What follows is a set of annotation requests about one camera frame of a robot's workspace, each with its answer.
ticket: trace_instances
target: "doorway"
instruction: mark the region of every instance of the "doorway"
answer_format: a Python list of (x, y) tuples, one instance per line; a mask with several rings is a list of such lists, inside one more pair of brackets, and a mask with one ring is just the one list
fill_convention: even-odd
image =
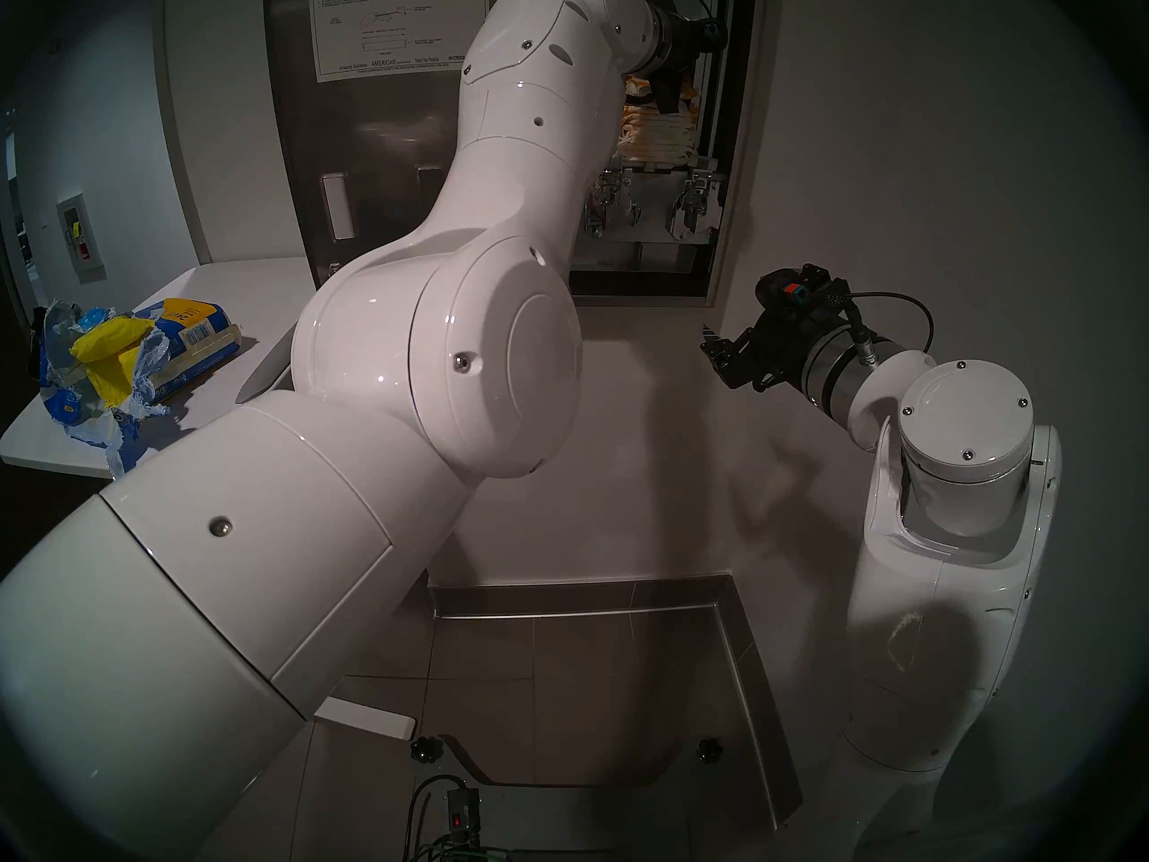
[[(36, 267), (36, 257), (32, 254), (32, 246), (28, 238), (28, 228), (24, 223), (24, 210), (20, 201), (20, 183), (16, 175), (16, 132), (13, 129), (11, 111), (7, 111), (5, 121), (5, 176), (8, 184), (8, 202), (11, 206), (11, 218), (8, 220), (7, 209), (2, 210), (3, 218), (7, 220), (3, 222), (2, 231), (6, 240), (9, 234), (13, 236), (14, 245), (8, 246), (7, 254), (13, 274), (17, 274), (16, 291), (21, 295), (21, 300), (25, 298), (32, 300), (14, 302), (13, 305), (24, 311), (24, 314), (28, 314), (36, 306), (47, 308), (48, 297)], [(18, 276), (21, 271), (28, 277), (26, 285), (22, 283), (23, 277)]]

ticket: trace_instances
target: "green cable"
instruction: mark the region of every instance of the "green cable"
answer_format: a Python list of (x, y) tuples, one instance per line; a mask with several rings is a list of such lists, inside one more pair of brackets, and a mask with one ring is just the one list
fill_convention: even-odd
[(453, 853), (457, 856), (475, 856), (476, 859), (489, 859), (495, 860), (495, 862), (507, 862), (507, 856), (494, 856), (491, 853), (477, 853), (473, 849), (454, 849), (452, 847), (447, 847), (435, 855), (429, 856), (427, 862), (434, 862), (434, 860), (445, 856), (448, 853)]

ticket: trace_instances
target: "black knob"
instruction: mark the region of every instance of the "black knob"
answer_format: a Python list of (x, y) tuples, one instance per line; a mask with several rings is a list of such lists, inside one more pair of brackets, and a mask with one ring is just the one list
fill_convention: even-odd
[(717, 738), (704, 738), (699, 742), (699, 760), (717, 763), (722, 760), (722, 742)]
[(440, 756), (442, 756), (442, 748), (433, 738), (421, 736), (411, 742), (411, 760), (419, 763), (434, 763)]

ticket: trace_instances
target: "blue plastic wrapper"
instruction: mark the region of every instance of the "blue plastic wrapper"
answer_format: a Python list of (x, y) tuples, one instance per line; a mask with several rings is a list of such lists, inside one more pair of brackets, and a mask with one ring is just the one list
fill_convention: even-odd
[(79, 308), (56, 300), (44, 318), (40, 344), (40, 398), (52, 418), (71, 437), (103, 448), (108, 469), (119, 478), (144, 453), (140, 422), (170, 414), (157, 403), (239, 351), (239, 328), (219, 306), (167, 299), (134, 313), (155, 326), (142, 338), (131, 394), (115, 407), (95, 391), (85, 365), (72, 354), (76, 340), (106, 321), (113, 309)]

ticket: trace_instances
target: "tiled floor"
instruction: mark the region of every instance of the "tiled floor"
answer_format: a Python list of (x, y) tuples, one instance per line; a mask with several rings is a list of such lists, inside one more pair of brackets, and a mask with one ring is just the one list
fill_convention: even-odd
[[(639, 784), (717, 736), (731, 791), (692, 821), (695, 860), (769, 830), (746, 717), (712, 608), (435, 621), (416, 586), (334, 694), (412, 716), (508, 784)], [(307, 726), (203, 845), (202, 862), (398, 860), (414, 787), (406, 742)], [(437, 823), (427, 823), (438, 833)]]

